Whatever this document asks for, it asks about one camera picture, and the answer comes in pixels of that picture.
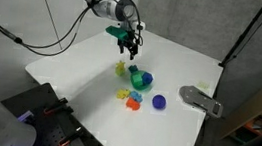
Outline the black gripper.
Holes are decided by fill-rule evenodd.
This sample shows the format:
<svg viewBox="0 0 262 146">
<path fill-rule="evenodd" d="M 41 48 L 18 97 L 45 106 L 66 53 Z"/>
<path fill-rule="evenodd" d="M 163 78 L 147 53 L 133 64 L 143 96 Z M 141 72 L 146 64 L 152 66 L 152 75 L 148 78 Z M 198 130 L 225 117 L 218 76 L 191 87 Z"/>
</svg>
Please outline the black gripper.
<svg viewBox="0 0 262 146">
<path fill-rule="evenodd" d="M 124 52 L 124 47 L 127 47 L 128 49 L 132 48 L 133 46 L 141 46 L 143 45 L 143 38 L 141 35 L 141 30 L 144 29 L 143 26 L 137 25 L 135 27 L 120 27 L 121 29 L 125 30 L 128 33 L 128 38 L 126 38 L 124 41 L 121 41 L 121 39 L 118 40 L 117 45 L 120 47 L 120 53 L 122 54 Z M 138 53 L 137 47 L 133 47 L 130 52 L 130 60 L 134 59 L 134 56 Z"/>
</svg>

